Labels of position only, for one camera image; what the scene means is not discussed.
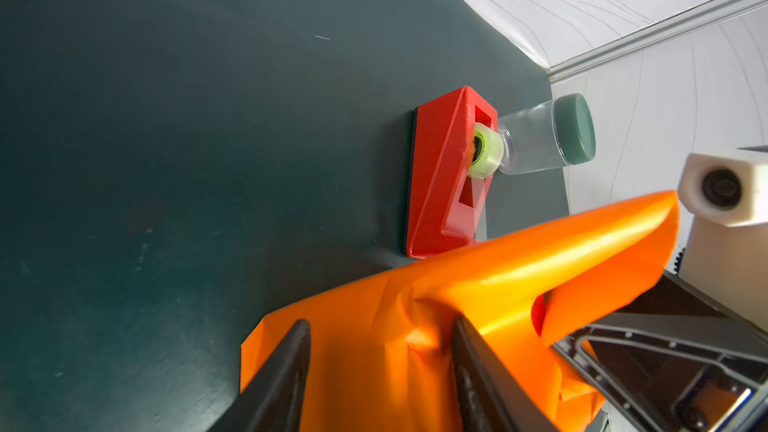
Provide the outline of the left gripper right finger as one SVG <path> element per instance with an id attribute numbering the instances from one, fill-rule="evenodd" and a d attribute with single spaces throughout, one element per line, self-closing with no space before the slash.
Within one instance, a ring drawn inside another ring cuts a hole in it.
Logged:
<path id="1" fill-rule="evenodd" d="M 464 316 L 452 325 L 451 352 L 464 431 L 555 431 L 487 341 Z"/>

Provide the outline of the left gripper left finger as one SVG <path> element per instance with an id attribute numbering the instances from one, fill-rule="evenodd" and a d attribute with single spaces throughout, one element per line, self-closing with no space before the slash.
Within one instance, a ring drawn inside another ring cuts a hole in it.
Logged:
<path id="1" fill-rule="evenodd" d="M 212 431 L 297 431 L 310 367 L 310 323 L 296 321 Z"/>

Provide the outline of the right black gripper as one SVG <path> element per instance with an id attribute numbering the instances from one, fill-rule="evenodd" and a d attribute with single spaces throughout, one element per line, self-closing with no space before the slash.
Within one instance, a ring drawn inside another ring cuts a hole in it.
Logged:
<path id="1" fill-rule="evenodd" d="M 553 348 L 639 431 L 767 428 L 767 333 L 675 275 Z"/>

